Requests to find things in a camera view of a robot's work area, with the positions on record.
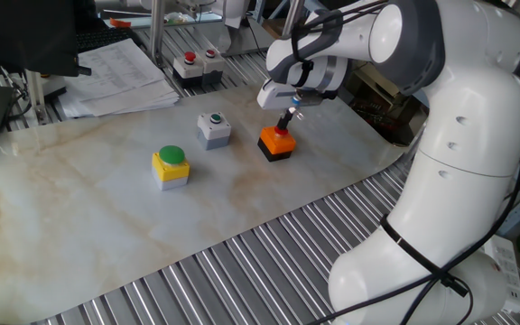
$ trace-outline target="marble tabletop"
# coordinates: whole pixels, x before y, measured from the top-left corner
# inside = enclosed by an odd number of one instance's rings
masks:
[[[258,87],[176,107],[0,134],[0,323],[37,321],[381,171],[402,153],[339,99],[291,122],[292,157],[256,143],[280,112]],[[220,111],[228,147],[204,151],[197,117]],[[186,186],[159,191],[152,153],[175,144]]]

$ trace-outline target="paper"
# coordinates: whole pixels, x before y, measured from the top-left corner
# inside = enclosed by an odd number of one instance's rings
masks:
[[[178,101],[178,94],[175,92],[169,93],[165,96],[158,97],[157,99],[149,102],[145,102],[142,105],[135,105],[117,112],[113,114],[123,114],[123,113],[132,113],[139,112],[143,110],[151,110],[157,108],[171,107]],[[91,110],[85,105],[86,102],[79,102],[75,97],[73,97],[70,93],[65,93],[58,97],[60,101],[61,107],[67,117],[86,117],[93,116]]]
[[[173,94],[174,97],[178,97],[178,94],[173,91],[167,82],[158,81],[141,88],[115,94],[114,96],[90,99],[81,103],[85,105],[94,116],[103,116],[130,107],[136,107],[138,103],[150,102],[168,94]]]
[[[79,65],[91,68],[91,76],[65,78],[68,92],[78,100],[104,98],[163,79],[163,72],[131,39],[81,53]]]

